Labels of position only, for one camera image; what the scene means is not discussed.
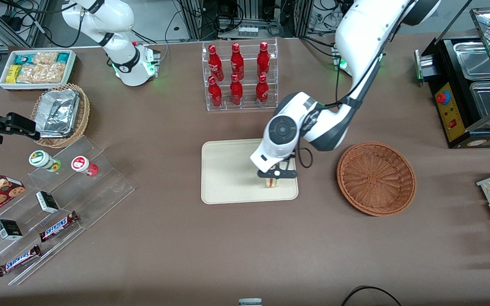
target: brown woven basket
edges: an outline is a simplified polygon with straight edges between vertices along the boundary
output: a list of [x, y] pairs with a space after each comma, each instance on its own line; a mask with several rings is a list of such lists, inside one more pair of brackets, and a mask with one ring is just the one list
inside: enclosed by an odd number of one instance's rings
[[[48, 91], [62, 91], [64, 89], [73, 89], [74, 91], [78, 91], [80, 93], [80, 102], [77, 110], [77, 118], [74, 124], [74, 132], [68, 138], [41, 138], [35, 143], [38, 145], [42, 145], [45, 147], [51, 147], [53, 149], [62, 149], [68, 145], [71, 145], [75, 141], [77, 141], [80, 136], [84, 134], [86, 130], [86, 126], [88, 125], [88, 116], [90, 116], [90, 102], [88, 101], [88, 97], [84, 94], [84, 91], [80, 89], [80, 87], [74, 84], [66, 84], [60, 85], [58, 87], [54, 87], [49, 89]], [[37, 103], [33, 107], [33, 112], [31, 113], [31, 120], [35, 118], [35, 114], [37, 114], [37, 108], [39, 107], [39, 102], [41, 101], [41, 97], [37, 99]]]
[[338, 162], [338, 185], [360, 211], [379, 217], [396, 215], [416, 193], [413, 169], [398, 151], [379, 142], [351, 146]]

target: clear acrylic rack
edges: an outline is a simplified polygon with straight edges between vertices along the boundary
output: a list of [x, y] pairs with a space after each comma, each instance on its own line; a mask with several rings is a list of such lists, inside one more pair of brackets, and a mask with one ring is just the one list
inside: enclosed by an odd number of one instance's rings
[[[103, 149], [86, 136], [82, 136], [54, 156], [62, 162], [60, 170], [51, 173], [37, 168], [21, 180], [26, 192], [20, 199], [8, 203], [8, 207], [0, 209], [0, 219], [16, 221], [23, 237], [15, 241], [3, 240], [0, 237], [0, 265], [29, 251], [36, 244], [41, 248], [42, 256], [10, 271], [0, 278], [1, 282], [6, 282], [8, 285], [20, 284], [134, 191], [102, 152]], [[72, 159], [79, 155], [97, 164], [99, 172], [95, 176], [86, 176], [71, 168]], [[54, 196], [60, 207], [57, 213], [41, 210], [35, 196], [39, 190]], [[44, 232], [72, 211], [76, 211], [80, 219], [41, 243], [39, 233]]]
[[[256, 73], [256, 58], [260, 51], [260, 43], [266, 41], [268, 43], [268, 53], [270, 54], [270, 72], [267, 75], [267, 85], [270, 87], [268, 91], [268, 103], [265, 107], [259, 107], [256, 105], [256, 85], [258, 83], [258, 76]], [[232, 43], [238, 42], [239, 49], [243, 55], [245, 62], [245, 77], [241, 80], [243, 85], [243, 103], [241, 106], [235, 106], [231, 101], [230, 84], [232, 69], [230, 66], [230, 58], [232, 56]], [[217, 54], [222, 60], [222, 71], [224, 72], [224, 79], [219, 82], [218, 85], [222, 90], [222, 107], [214, 108], [211, 100], [209, 99], [208, 92], [208, 78], [211, 75], [209, 70], [209, 45], [214, 45], [217, 48]], [[202, 45], [202, 67], [204, 74], [204, 87], [205, 87], [205, 101], [208, 111], [229, 111], [229, 110], [261, 110], [263, 108], [275, 108], [279, 104], [278, 96], [278, 46], [276, 39], [265, 40], [239, 40], [239, 41], [217, 41], [217, 42], [204, 42]]]

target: red switch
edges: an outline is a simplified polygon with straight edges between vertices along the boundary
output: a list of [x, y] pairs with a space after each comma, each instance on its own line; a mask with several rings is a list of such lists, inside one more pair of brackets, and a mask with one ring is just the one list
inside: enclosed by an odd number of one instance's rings
[[445, 93], [438, 93], [438, 95], [436, 96], [436, 102], [440, 104], [444, 103], [446, 99], [447, 96], [445, 95]]

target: snickers bar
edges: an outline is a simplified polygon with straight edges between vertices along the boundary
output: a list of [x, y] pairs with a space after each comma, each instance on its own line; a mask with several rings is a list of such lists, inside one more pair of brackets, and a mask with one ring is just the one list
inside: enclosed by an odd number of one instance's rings
[[38, 245], [35, 245], [33, 249], [25, 252], [24, 254], [18, 256], [12, 261], [8, 262], [6, 265], [0, 266], [0, 277], [9, 273], [12, 269], [15, 269], [19, 265], [23, 265], [26, 261], [34, 257], [41, 257], [41, 248]]
[[67, 215], [65, 218], [60, 220], [58, 223], [56, 223], [55, 225], [52, 225], [51, 227], [49, 227], [49, 229], [47, 229], [46, 231], [39, 234], [39, 236], [41, 237], [41, 242], [47, 241], [51, 236], [58, 234], [61, 230], [63, 230], [68, 225], [72, 224], [73, 222], [75, 222], [78, 219], [79, 219], [79, 217], [77, 216], [77, 213], [75, 211], [73, 211], [72, 213]]

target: brown table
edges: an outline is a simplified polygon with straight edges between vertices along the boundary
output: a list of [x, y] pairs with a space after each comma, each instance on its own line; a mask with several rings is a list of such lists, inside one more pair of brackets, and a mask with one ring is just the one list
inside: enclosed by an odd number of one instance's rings
[[[413, 51], [433, 36], [388, 44], [346, 139], [315, 152], [297, 199], [225, 205], [200, 199], [202, 145], [260, 138], [271, 112], [208, 113], [200, 43], [171, 45], [160, 77], [137, 88], [114, 77], [100, 48], [76, 49], [86, 134], [137, 190], [22, 285], [0, 282], [0, 305], [339, 305], [358, 285], [404, 305], [490, 305], [490, 211], [475, 186], [490, 177], [490, 149], [447, 149], [432, 95], [413, 81]], [[279, 51], [281, 96], [334, 101], [330, 58], [297, 39], [280, 39]], [[342, 76], [340, 96], [349, 86]], [[38, 95], [1, 91], [0, 114], [27, 115]], [[391, 145], [413, 166], [416, 198], [400, 215], [364, 215], [338, 189], [339, 156], [363, 141]], [[5, 136], [0, 174], [21, 178], [39, 148]], [[392, 305], [375, 292], [348, 305], [359, 304]]]

